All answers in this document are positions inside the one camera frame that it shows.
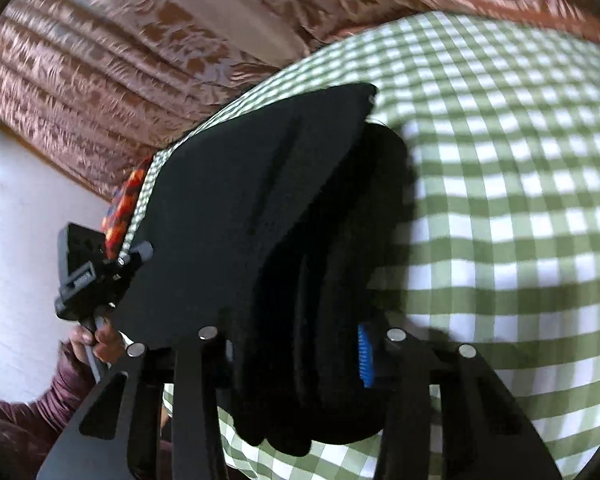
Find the maroon left sleeve forearm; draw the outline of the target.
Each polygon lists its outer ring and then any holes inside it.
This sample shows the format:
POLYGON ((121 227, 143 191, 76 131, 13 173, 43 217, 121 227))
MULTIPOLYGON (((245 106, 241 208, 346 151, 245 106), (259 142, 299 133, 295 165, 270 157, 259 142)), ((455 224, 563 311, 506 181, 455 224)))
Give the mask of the maroon left sleeve forearm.
POLYGON ((63 342, 42 396, 29 403, 0 400, 0 479, 34 479, 94 385, 88 365, 63 342))

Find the person's left hand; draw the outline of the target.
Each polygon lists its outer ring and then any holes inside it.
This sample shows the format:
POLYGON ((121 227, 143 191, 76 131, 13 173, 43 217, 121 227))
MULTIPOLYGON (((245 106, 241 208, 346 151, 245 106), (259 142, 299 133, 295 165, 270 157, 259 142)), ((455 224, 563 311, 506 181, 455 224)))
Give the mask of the person's left hand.
POLYGON ((95 358, 107 364, 117 362, 125 350, 122 335, 106 318, 94 333, 82 325, 74 326, 69 341, 74 355, 85 365, 88 365, 88 349, 92 350, 95 358))

